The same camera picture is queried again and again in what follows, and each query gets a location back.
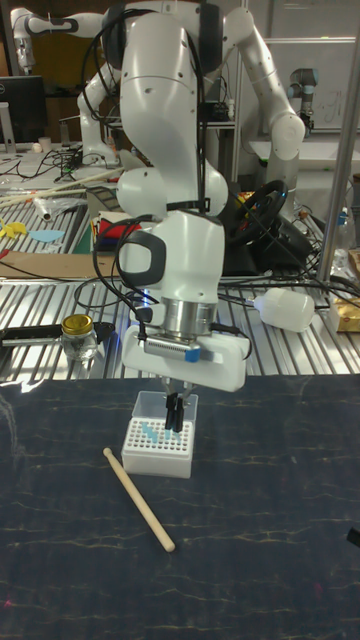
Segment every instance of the metal rack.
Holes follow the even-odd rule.
[[[0,328],[56,324],[71,313],[83,312],[74,301],[79,284],[7,281],[0,285]],[[239,297],[239,302],[240,296],[254,292],[228,289],[229,294]],[[86,366],[69,363],[59,344],[3,348],[0,381],[149,377],[125,368],[122,363],[121,344],[131,324],[128,308],[99,283],[84,287],[80,300],[88,305],[87,311],[94,320],[113,322],[116,326],[112,338],[100,345],[93,362]],[[114,303],[113,306],[100,311],[90,308],[90,305],[109,302]],[[218,321],[235,322],[251,338],[253,353],[247,362],[248,375],[360,373],[360,334],[336,334],[326,311],[318,312],[309,329],[301,334],[264,325],[256,310],[225,301],[219,303]]]

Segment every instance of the gold jar lid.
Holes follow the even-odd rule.
[[[68,336],[83,336],[92,331],[93,321],[90,316],[86,316],[83,313],[77,313],[73,316],[64,318],[61,326],[63,332]]]

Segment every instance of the glass jar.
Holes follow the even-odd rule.
[[[82,313],[68,316],[62,323],[61,343],[65,354],[72,360],[84,362],[97,352],[97,336],[93,321]]]

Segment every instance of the cardboard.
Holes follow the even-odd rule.
[[[349,261],[358,278],[360,278],[360,250],[350,249]]]
[[[111,275],[113,256],[98,257],[102,275]],[[28,271],[32,276],[11,269],[11,266]],[[76,255],[67,253],[21,253],[9,251],[7,256],[0,260],[0,278],[31,279],[33,277],[44,278],[96,278],[92,255]]]
[[[360,309],[351,304],[351,302],[355,302],[358,305],[360,298],[349,298],[349,302],[336,298],[331,302],[328,319],[335,331],[360,332]]]

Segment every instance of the steering wheel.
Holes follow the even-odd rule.
[[[282,180],[272,180],[257,189],[236,211],[233,220],[227,226],[225,231],[227,244],[241,246],[258,240],[263,235],[264,228],[271,227],[287,198],[287,194],[288,188]],[[254,206],[256,211],[252,217],[248,212]]]

